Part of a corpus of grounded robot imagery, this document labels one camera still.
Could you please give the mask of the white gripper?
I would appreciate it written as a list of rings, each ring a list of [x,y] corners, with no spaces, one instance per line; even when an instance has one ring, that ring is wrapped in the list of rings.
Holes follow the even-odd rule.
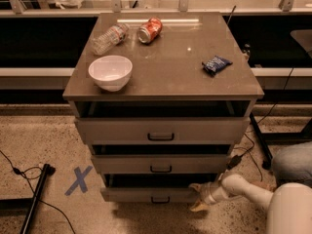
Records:
[[[208,205],[217,204],[228,199],[227,192],[218,181],[204,183],[203,185],[199,183],[191,183],[189,188],[200,192],[201,200],[206,203],[196,202],[190,207],[191,212],[206,211],[209,208]]]

